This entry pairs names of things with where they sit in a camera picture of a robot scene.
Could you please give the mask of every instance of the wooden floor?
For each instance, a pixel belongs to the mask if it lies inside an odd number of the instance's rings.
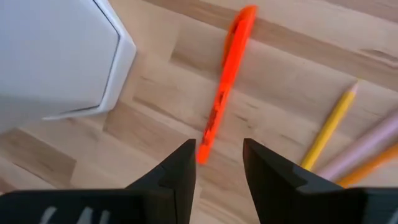
[[[317,168],[398,107],[395,0],[110,2],[138,48],[119,103],[108,114],[3,134],[0,192],[124,187],[188,138],[201,139],[226,29],[247,3],[259,6],[258,18],[210,160],[198,168],[192,223],[258,223],[243,138],[300,162],[336,100],[360,78]],[[398,186],[397,172],[398,159],[358,185]]]

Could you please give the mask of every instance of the pencil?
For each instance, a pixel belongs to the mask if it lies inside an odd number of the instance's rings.
[[[353,165],[359,164],[363,158],[376,153],[378,150],[376,145],[379,142],[397,133],[398,110],[350,144],[346,150],[319,169],[317,174],[324,179],[335,181],[339,174],[352,169]]]
[[[257,6],[246,6],[242,9],[233,21],[226,36],[223,55],[223,73],[221,74],[220,85],[211,109],[203,139],[197,153],[198,164],[206,164],[211,151],[214,138],[225,110],[228,95],[241,64],[246,43],[250,37],[256,18]]]
[[[339,180],[337,184],[344,188],[355,184],[377,169],[381,164],[393,159],[396,156],[398,156],[398,143],[382,152],[380,155],[370,159],[367,161],[367,163],[359,166],[357,169],[352,171],[352,173]]]
[[[343,119],[345,113],[349,109],[349,106],[354,101],[357,89],[358,82],[356,82],[349,90],[347,90],[337,102],[336,107],[333,109],[325,125],[315,138],[311,149],[304,157],[304,160],[301,164],[304,169],[312,170],[312,167],[321,154],[322,149],[326,146],[326,143],[337,128],[339,122]]]

